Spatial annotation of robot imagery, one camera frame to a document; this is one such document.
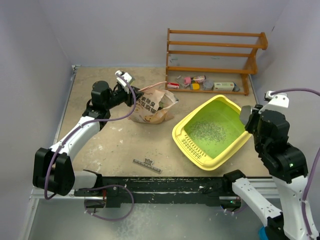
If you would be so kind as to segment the silver metal scoop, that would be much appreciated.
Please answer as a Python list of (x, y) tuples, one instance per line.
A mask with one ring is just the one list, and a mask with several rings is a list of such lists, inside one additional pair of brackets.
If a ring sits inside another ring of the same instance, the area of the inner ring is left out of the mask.
[(253, 111), (253, 107), (250, 105), (245, 105), (241, 108), (239, 119), (244, 126), (248, 123), (249, 117), (252, 114), (252, 111)]

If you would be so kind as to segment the pink cat litter bag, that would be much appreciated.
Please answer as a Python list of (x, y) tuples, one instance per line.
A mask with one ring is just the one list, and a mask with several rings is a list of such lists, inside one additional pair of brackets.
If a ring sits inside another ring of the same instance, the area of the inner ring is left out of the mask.
[(144, 87), (144, 93), (137, 100), (134, 112), (128, 117), (136, 123), (160, 124), (174, 118), (170, 109), (179, 102), (178, 98), (170, 91), (163, 89), (165, 81)]

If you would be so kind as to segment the white bag sealing clip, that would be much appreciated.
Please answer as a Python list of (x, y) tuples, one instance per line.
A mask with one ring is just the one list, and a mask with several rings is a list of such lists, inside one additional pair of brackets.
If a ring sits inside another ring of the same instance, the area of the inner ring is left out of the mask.
[(154, 162), (150, 158), (145, 158), (144, 161), (140, 161), (138, 159), (133, 159), (132, 161), (134, 164), (139, 165), (143, 168), (149, 169), (157, 174), (161, 174), (162, 170), (158, 167), (155, 167), (153, 164)]

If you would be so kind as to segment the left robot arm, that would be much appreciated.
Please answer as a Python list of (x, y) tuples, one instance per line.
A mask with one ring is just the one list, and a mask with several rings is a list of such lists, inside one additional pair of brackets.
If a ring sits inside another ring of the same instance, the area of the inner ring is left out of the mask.
[(142, 95), (139, 88), (127, 82), (119, 81), (114, 89), (106, 81), (93, 84), (91, 99), (75, 127), (56, 144), (39, 148), (35, 153), (32, 184), (44, 190), (46, 200), (78, 189), (85, 189), (91, 196), (101, 194), (103, 184), (98, 174), (89, 170), (74, 171), (72, 161), (85, 144), (112, 121), (112, 108), (122, 103), (135, 108)]

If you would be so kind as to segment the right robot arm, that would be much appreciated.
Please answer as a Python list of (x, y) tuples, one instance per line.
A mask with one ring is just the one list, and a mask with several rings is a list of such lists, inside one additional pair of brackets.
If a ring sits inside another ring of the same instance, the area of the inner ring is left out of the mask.
[(223, 192), (228, 196), (236, 194), (249, 206), (261, 220), (266, 239), (318, 240), (320, 233), (307, 201), (311, 174), (303, 152), (288, 142), (290, 124), (285, 115), (257, 104), (242, 107), (239, 118), (253, 135), (254, 149), (272, 176), (281, 208), (259, 193), (240, 170), (223, 176)]

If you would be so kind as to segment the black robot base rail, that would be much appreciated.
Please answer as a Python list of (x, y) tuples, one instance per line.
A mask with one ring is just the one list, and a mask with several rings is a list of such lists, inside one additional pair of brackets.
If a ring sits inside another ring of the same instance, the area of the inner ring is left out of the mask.
[(89, 208), (121, 204), (201, 204), (238, 210), (242, 200), (224, 177), (98, 177), (94, 189), (75, 190)]

